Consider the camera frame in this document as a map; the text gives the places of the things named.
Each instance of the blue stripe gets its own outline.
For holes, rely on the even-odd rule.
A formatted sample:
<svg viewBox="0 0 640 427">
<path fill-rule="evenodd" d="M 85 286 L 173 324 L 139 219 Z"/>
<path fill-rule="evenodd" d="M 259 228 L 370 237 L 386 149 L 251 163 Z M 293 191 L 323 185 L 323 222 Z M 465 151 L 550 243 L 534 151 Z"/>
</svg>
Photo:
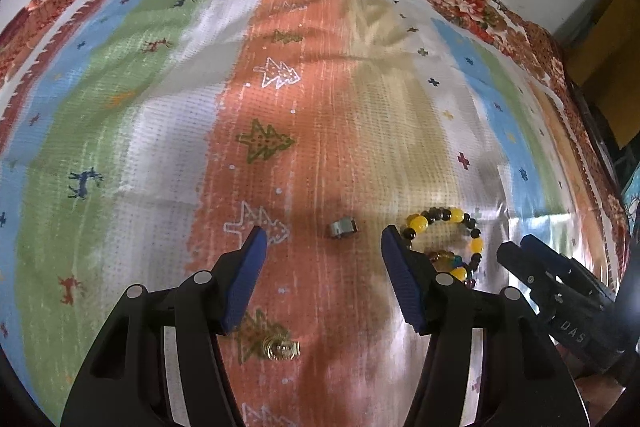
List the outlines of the blue stripe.
<svg viewBox="0 0 640 427">
<path fill-rule="evenodd" d="M 108 0 L 52 60 L 32 87 L 20 120 L 14 125 L 13 138 L 0 155 L 3 163 L 0 177 L 0 215 L 4 212 L 6 219 L 5 225 L 0 229 L 0 270 L 4 275 L 4 282 L 0 283 L 0 321 L 6 324 L 8 330 L 6 339 L 0 335 L 0 343 L 18 378 L 36 402 L 38 400 L 24 356 L 20 315 L 15 303 L 15 245 L 20 230 L 22 192 L 27 180 L 27 169 L 38 155 L 60 104 L 75 89 L 87 70 L 92 51 L 109 39 L 142 0 L 122 1 Z M 63 74 L 63 77 L 56 79 L 58 73 Z M 30 126 L 31 118 L 37 114 L 40 115 L 38 121 Z M 13 170 L 10 169 L 12 162 L 15 162 Z"/>
<path fill-rule="evenodd" d="M 540 175 L 527 141 L 520 131 L 518 121 L 495 86 L 491 71 L 476 52 L 473 42 L 460 35 L 449 23 L 437 19 L 432 21 L 456 59 L 466 83 L 482 101 L 489 126 L 494 131 L 509 163 L 511 196 L 514 204 L 514 208 L 510 209 L 510 217 L 519 219 L 522 235 L 532 233 L 544 243 L 549 244 L 551 233 L 545 194 Z M 511 141 L 509 133 L 514 137 L 515 142 Z M 526 180 L 521 169 L 526 173 Z"/>
</svg>

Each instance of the small metal object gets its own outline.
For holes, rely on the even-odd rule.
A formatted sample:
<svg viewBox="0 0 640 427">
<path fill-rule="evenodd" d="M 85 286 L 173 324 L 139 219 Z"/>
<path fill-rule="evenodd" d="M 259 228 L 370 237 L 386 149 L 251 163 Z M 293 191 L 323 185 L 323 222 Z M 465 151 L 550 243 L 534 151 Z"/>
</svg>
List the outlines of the small metal object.
<svg viewBox="0 0 640 427">
<path fill-rule="evenodd" d="M 358 226 L 353 217 L 343 217 L 338 221 L 334 221 L 330 225 L 330 228 L 331 237 L 335 237 L 336 239 L 341 239 L 358 231 Z"/>
<path fill-rule="evenodd" d="M 504 289 L 504 296 L 511 301 L 517 301 L 520 298 L 520 291 L 517 288 L 509 286 Z"/>
<path fill-rule="evenodd" d="M 193 275 L 193 282 L 196 284 L 206 284 L 211 280 L 211 272 L 202 270 Z"/>
<path fill-rule="evenodd" d="M 142 295 L 143 291 L 144 288 L 142 286 L 140 286 L 139 284 L 134 284 L 133 286 L 130 286 L 129 289 L 127 289 L 127 297 L 129 297 L 129 299 L 136 299 Z"/>
<path fill-rule="evenodd" d="M 300 343 L 282 337 L 267 337 L 262 342 L 262 354 L 269 360 L 293 360 L 300 356 Z"/>
<path fill-rule="evenodd" d="M 436 275 L 436 283 L 442 286 L 451 286 L 453 284 L 453 277 L 448 273 L 438 273 Z"/>
</svg>

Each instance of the floral blanket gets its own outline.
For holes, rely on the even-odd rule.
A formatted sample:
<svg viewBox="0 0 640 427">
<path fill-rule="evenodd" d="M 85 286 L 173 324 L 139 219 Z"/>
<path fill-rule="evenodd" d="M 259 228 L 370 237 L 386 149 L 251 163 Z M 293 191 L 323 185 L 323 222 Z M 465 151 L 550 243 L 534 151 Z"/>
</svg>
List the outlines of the floral blanket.
<svg viewBox="0 0 640 427">
<path fill-rule="evenodd" d="M 527 233 L 612 289 L 625 267 L 558 51 L 498 0 L 32 0 L 0 46 L 0 345 L 54 422 L 128 285 L 178 285 L 254 225 L 268 259 L 222 340 L 248 426 L 402 424 L 428 339 L 380 233 L 410 214 L 478 221 L 486 291 L 518 284 L 495 251 Z M 342 217 L 359 232 L 332 239 Z M 414 247 L 468 261 L 439 225 Z M 266 360 L 269 335 L 300 356 Z M 188 425 L 170 330 L 166 346 Z"/>
</svg>

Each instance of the beaded bracelet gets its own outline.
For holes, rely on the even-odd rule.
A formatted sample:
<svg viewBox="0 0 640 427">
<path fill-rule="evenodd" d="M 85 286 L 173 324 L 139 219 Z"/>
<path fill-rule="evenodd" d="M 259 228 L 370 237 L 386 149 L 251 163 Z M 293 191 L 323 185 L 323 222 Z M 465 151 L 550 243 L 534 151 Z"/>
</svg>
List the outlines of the beaded bracelet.
<svg viewBox="0 0 640 427">
<path fill-rule="evenodd" d="M 429 210 L 425 210 L 420 214 L 413 214 L 407 217 L 407 228 L 402 231 L 402 236 L 411 242 L 417 234 L 425 232 L 429 225 L 440 220 L 462 223 L 470 230 L 471 241 L 469 241 L 469 249 L 472 252 L 471 261 L 468 264 L 464 263 L 461 256 L 445 250 L 431 251 L 428 254 L 429 259 L 432 263 L 441 259 L 451 261 L 452 268 L 449 273 L 473 288 L 476 285 L 476 280 L 473 279 L 472 275 L 478 271 L 480 261 L 482 261 L 480 252 L 484 250 L 484 240 L 480 237 L 480 230 L 476 227 L 476 220 L 469 214 L 465 214 L 462 209 L 456 207 L 436 208 L 432 206 Z"/>
</svg>

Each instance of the yellow bead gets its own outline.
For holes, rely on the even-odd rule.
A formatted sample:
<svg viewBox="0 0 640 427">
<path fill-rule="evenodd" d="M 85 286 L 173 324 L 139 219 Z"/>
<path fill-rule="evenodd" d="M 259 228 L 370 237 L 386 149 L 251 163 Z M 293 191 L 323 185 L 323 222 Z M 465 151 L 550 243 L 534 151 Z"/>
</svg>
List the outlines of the yellow bead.
<svg viewBox="0 0 640 427">
<path fill-rule="evenodd" d="M 451 222 L 452 223 L 462 223 L 465 219 L 465 213 L 461 208 L 450 208 L 451 211 Z"/>
<path fill-rule="evenodd" d="M 420 214 L 412 214 L 411 216 L 407 217 L 405 220 L 406 225 L 410 227 L 411 225 L 409 223 L 411 223 L 412 219 L 418 216 L 420 216 Z"/>
<path fill-rule="evenodd" d="M 482 237 L 472 239 L 469 243 L 469 248 L 471 248 L 471 253 L 480 253 L 484 250 L 484 241 L 482 240 Z"/>
<path fill-rule="evenodd" d="M 458 279 L 459 281 L 466 281 L 466 269 L 463 266 L 459 266 L 458 268 L 454 268 L 449 272 L 453 277 Z"/>
<path fill-rule="evenodd" d="M 415 233 L 421 233 L 427 230 L 429 221 L 424 216 L 415 216 L 414 219 L 409 221 L 409 228 L 414 229 Z"/>
</svg>

